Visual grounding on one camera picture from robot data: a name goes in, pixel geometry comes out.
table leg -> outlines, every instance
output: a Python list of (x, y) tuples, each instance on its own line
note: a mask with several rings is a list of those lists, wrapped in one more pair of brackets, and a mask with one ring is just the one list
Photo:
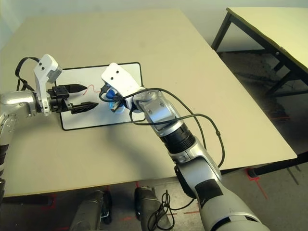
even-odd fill
[(229, 26), (231, 24), (230, 16), (231, 16), (231, 14), (229, 12), (227, 12), (226, 17), (223, 20), (223, 22), (222, 22), (222, 24), (219, 28), (219, 31), (218, 31), (218, 33), (217, 33), (217, 35), (216, 35), (216, 37), (215, 37), (215, 39), (212, 43), (211, 47), (214, 51), (217, 51), (223, 37), (225, 37), (225, 34), (226, 34), (227, 30), (229, 29)]
[(254, 178), (266, 173), (274, 172), (306, 162), (308, 162), (308, 152), (297, 155), (296, 159), (282, 160), (269, 165), (264, 165), (262, 167), (251, 168), (247, 172), (250, 177)]
[(274, 71), (277, 72), (279, 71), (282, 67), (284, 66), (284, 64), (282, 62), (279, 62), (275, 67), (274, 67)]
[(307, 94), (307, 93), (308, 93), (308, 90), (290, 90), (290, 91), (274, 93), (270, 95), (270, 97), (283, 97), (283, 96), (301, 95), (301, 94)]
[(291, 74), (291, 71), (288, 72), (281, 80), (279, 80), (278, 83), (276, 83), (271, 89), (269, 89), (266, 92), (266, 96), (269, 96), (273, 94), (275, 91), (277, 91), (279, 88), (281, 88), (286, 82), (293, 80), (293, 76)]

whiteboard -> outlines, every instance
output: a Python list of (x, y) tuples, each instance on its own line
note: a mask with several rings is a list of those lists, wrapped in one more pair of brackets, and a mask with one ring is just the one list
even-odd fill
[[(139, 63), (120, 64), (128, 71), (136, 82), (142, 86), (141, 67)], [(82, 102), (97, 102), (94, 109), (78, 114), (68, 112), (60, 113), (63, 130), (91, 128), (130, 122), (129, 109), (119, 108), (115, 113), (110, 110), (112, 103), (106, 103), (99, 99), (99, 92), (104, 85), (101, 74), (108, 65), (78, 67), (64, 69), (56, 81), (56, 85), (81, 84), (86, 90), (71, 93), (68, 100), (73, 104)], [(144, 120), (144, 113), (133, 113), (134, 120)]]

black cable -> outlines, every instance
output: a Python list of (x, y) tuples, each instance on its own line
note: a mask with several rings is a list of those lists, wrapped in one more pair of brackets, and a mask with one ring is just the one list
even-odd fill
[(28, 82), (26, 80), (24, 80), (23, 78), (20, 78), (19, 74), (20, 74), (20, 69), (22, 67), (22, 65), (24, 64), (24, 62), (28, 59), (32, 59), (36, 62), (39, 62), (39, 58), (36, 58), (36, 57), (25, 57), (23, 59), (21, 59), (15, 69), (15, 75), (16, 77), (18, 78), (18, 82), (17, 82), (17, 89), (16, 91), (19, 91), (19, 87), (20, 87), (20, 82), (23, 83), (23, 87), (21, 88), (21, 90), (31, 90), (31, 91), (34, 91), (34, 89), (28, 84)]
[[(175, 118), (175, 119), (171, 119), (171, 120), (168, 120), (168, 121), (163, 121), (163, 122), (156, 122), (156, 123), (138, 123), (138, 122), (135, 122), (132, 118), (132, 113), (133, 111), (136, 109), (135, 106), (133, 105), (131, 110), (129, 111), (129, 117), (130, 117), (130, 120), (133, 124), (135, 125), (140, 125), (140, 126), (152, 126), (152, 125), (161, 125), (161, 124), (166, 124), (166, 123), (172, 123), (172, 122), (176, 122), (176, 121), (179, 121), (179, 120), (183, 120), (183, 119), (187, 119), (187, 118), (191, 118), (193, 117), (196, 121), (196, 123), (198, 124), (198, 127), (200, 129), (200, 132), (201, 132), (201, 135), (202, 135), (202, 140), (203, 140), (203, 144), (204, 144), (204, 147), (206, 149), (206, 145), (205, 145), (205, 138), (204, 138), (204, 134), (203, 134), (203, 130), (201, 128), (201, 125), (198, 121), (198, 119), (196, 118), (197, 116), (200, 116), (200, 117), (203, 117), (203, 118), (206, 118), (208, 121), (210, 121), (210, 123), (212, 124), (212, 126), (214, 127), (215, 129), (215, 132), (216, 132), (216, 135), (218, 136), (218, 139), (219, 139), (219, 142), (220, 142), (220, 146), (221, 146), (221, 150), (222, 150), (222, 157), (221, 157), (221, 161), (220, 163), (218, 164), (218, 167), (221, 167), (221, 165), (223, 164), (224, 160), (225, 160), (225, 148), (224, 148), (224, 145), (223, 145), (223, 142), (222, 142), (222, 138), (221, 138), (221, 134), (220, 134), (220, 131), (218, 130), (216, 124), (214, 123), (214, 121), (204, 115), (204, 114), (194, 114), (190, 108), (188, 106), (186, 106), (183, 101), (181, 101), (176, 95), (174, 95), (173, 93), (171, 93), (170, 91), (167, 91), (165, 89), (161, 89), (161, 88), (150, 88), (150, 89), (145, 89), (145, 90), (141, 90), (141, 91), (138, 91), (136, 93), (133, 93), (133, 94), (130, 94), (128, 96), (125, 96), (125, 97), (115, 97), (114, 99), (112, 100), (106, 100), (104, 99), (102, 96), (103, 94), (105, 93), (105, 90), (109, 88), (109, 86), (105, 85), (101, 88), (101, 92), (99, 94), (99, 98), (104, 101), (104, 102), (117, 102), (117, 101), (122, 101), (126, 98), (129, 98), (129, 97), (132, 97), (134, 95), (137, 95), (137, 94), (140, 94), (140, 93), (143, 93), (143, 92), (147, 92), (147, 91), (151, 91), (151, 90), (159, 90), (159, 91), (162, 91), (162, 92), (165, 92), (169, 95), (171, 95), (173, 98), (175, 98), (176, 100), (178, 100), (191, 114), (190, 115), (186, 115), (186, 116), (182, 116), (182, 117), (179, 117), (179, 118)], [(170, 208), (170, 195), (168, 194), (168, 191), (166, 190), (166, 192), (162, 195), (162, 203), (160, 205), (160, 207), (151, 214), (151, 216), (149, 217), (148, 219), (148, 230), (149, 231), (154, 231), (156, 228), (160, 229), (160, 230), (164, 230), (164, 231), (169, 231), (171, 229), (173, 229), (174, 225), (175, 225), (175, 220), (174, 220), (174, 216), (173, 216), (173, 213), (172, 211), (177, 211), (177, 210), (181, 210), (181, 209), (184, 209), (186, 207), (188, 207), (189, 205), (191, 205), (194, 201), (194, 199), (192, 199), (187, 205), (183, 206), (183, 207), (180, 207), (180, 208), (176, 208), (176, 209), (173, 209), (173, 208)], [(171, 214), (171, 218), (172, 218), (172, 224), (170, 225), (169, 228), (163, 228), (163, 227), (160, 227), (158, 225), (158, 222), (159, 220), (167, 213), (167, 212), (170, 212)]]
[[(190, 206), (193, 203), (194, 199), (192, 199), (187, 205), (185, 205), (181, 208), (171, 208), (170, 207), (170, 201), (171, 201), (170, 195), (168, 193), (168, 190), (166, 190), (166, 192), (162, 195), (162, 203), (161, 203), (160, 207), (155, 212), (153, 212), (148, 219), (148, 230), (149, 231), (154, 231), (155, 229), (168, 231), (168, 230), (173, 229), (173, 227), (175, 225), (175, 220), (174, 220), (174, 216), (173, 216), (172, 211), (177, 211), (177, 210), (184, 209), (184, 208)], [(166, 215), (166, 213), (168, 211), (171, 215), (172, 223), (171, 223), (170, 227), (163, 228), (163, 227), (158, 225), (158, 222), (160, 221), (160, 219), (163, 216)]]
[[(121, 100), (124, 100), (124, 99), (126, 99), (126, 98), (132, 97), (132, 96), (134, 96), (134, 95), (137, 95), (137, 94), (140, 94), (140, 93), (143, 93), (143, 92), (147, 92), (147, 91), (151, 91), (151, 90), (162, 91), (162, 92), (167, 93), (168, 95), (171, 95), (171, 96), (172, 96), (174, 99), (176, 99), (180, 104), (182, 104), (182, 106), (185, 107), (185, 109), (186, 109), (187, 111), (189, 111), (190, 114), (193, 114), (192, 110), (191, 110), (188, 106), (186, 106), (186, 104), (185, 104), (182, 100), (180, 100), (179, 97), (177, 97), (176, 95), (174, 95), (174, 94), (171, 93), (170, 91), (165, 90), (165, 89), (162, 89), (162, 88), (147, 88), (147, 89), (140, 90), (140, 91), (138, 91), (138, 92), (135, 92), (135, 93), (130, 94), (130, 95), (125, 96), (125, 97), (117, 97), (116, 99), (113, 99), (113, 100), (106, 100), (106, 99), (104, 99), (104, 98), (102, 97), (102, 95), (105, 93), (104, 90), (103, 90), (103, 88), (104, 88), (104, 87), (101, 88), (101, 92), (100, 92), (100, 94), (99, 94), (99, 98), (100, 98), (102, 101), (107, 102), (107, 103), (116, 102), (116, 101), (121, 101)], [(196, 123), (197, 123), (197, 125), (198, 125), (198, 127), (199, 127), (199, 130), (200, 130), (200, 132), (201, 132), (201, 137), (202, 137), (203, 146), (204, 146), (204, 148), (206, 149), (205, 137), (204, 137), (204, 133), (203, 133), (202, 127), (201, 127), (201, 125), (200, 125), (200, 123), (199, 123), (199, 120), (198, 120), (196, 117), (194, 117), (194, 119), (195, 119), (195, 121), (196, 121)]]
[(133, 120), (132, 112), (133, 112), (133, 110), (130, 110), (130, 112), (129, 112), (129, 117), (130, 117), (131, 122), (135, 125), (140, 125), (140, 126), (151, 126), (151, 125), (160, 125), (160, 124), (172, 123), (172, 122), (177, 122), (177, 121), (182, 120), (182, 119), (187, 119), (187, 118), (196, 117), (196, 116), (206, 118), (207, 120), (209, 120), (211, 122), (212, 126), (214, 127), (216, 135), (218, 136), (218, 139), (219, 139), (219, 142), (220, 142), (220, 146), (221, 146), (222, 157), (221, 157), (220, 163), (218, 164), (218, 167), (221, 167), (221, 165), (225, 161), (225, 147), (224, 147), (223, 142), (222, 142), (220, 131), (218, 130), (216, 124), (214, 123), (214, 121), (210, 117), (208, 117), (204, 114), (191, 114), (191, 115), (186, 115), (186, 116), (182, 116), (182, 117), (179, 117), (179, 118), (175, 118), (175, 119), (171, 119), (171, 120), (167, 120), (167, 121), (163, 121), (163, 122), (138, 123), (138, 122)]

wall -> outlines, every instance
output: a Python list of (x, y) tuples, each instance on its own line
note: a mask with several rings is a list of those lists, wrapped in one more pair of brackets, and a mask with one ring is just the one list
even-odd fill
[(18, 29), (22, 21), (18, 21), (7, 0), (0, 0), (0, 49)]
[[(20, 25), (29, 16), (147, 8), (179, 8), (209, 44), (212, 43), (226, 14), (226, 7), (308, 7), (307, 0), (2, 0), (3, 3), (5, 3), (6, 9), (11, 12), (10, 17), (7, 16), (7, 23), (13, 25), (13, 31), (16, 30), (16, 24)], [(220, 50), (234, 51), (259, 48), (260, 46), (244, 32), (231, 25)]]

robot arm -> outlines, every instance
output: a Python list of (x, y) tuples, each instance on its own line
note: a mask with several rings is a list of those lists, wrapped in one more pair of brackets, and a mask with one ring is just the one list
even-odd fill
[[(88, 111), (98, 103), (85, 102), (73, 105), (68, 101), (69, 93), (85, 90), (79, 84), (60, 85), (46, 91), (46, 83), (53, 83), (61, 74), (61, 67), (45, 54), (34, 69), (36, 92), (30, 90), (8, 92), (0, 95), (0, 176), (4, 170), (4, 158), (13, 137), (18, 120), (33, 117), (43, 112), (71, 111), (72, 114)], [(4, 193), (5, 180), (0, 178), (0, 203)]]
[[(144, 89), (115, 63), (110, 64), (102, 79), (105, 82), (102, 89), (112, 88), (122, 97)], [(137, 107), (150, 123), (180, 117), (174, 106), (157, 90), (142, 92), (125, 100), (128, 109)], [(205, 230), (269, 230), (237, 195), (223, 186), (217, 165), (182, 120), (152, 125), (152, 128), (176, 164), (175, 172), (184, 192), (197, 198)]]

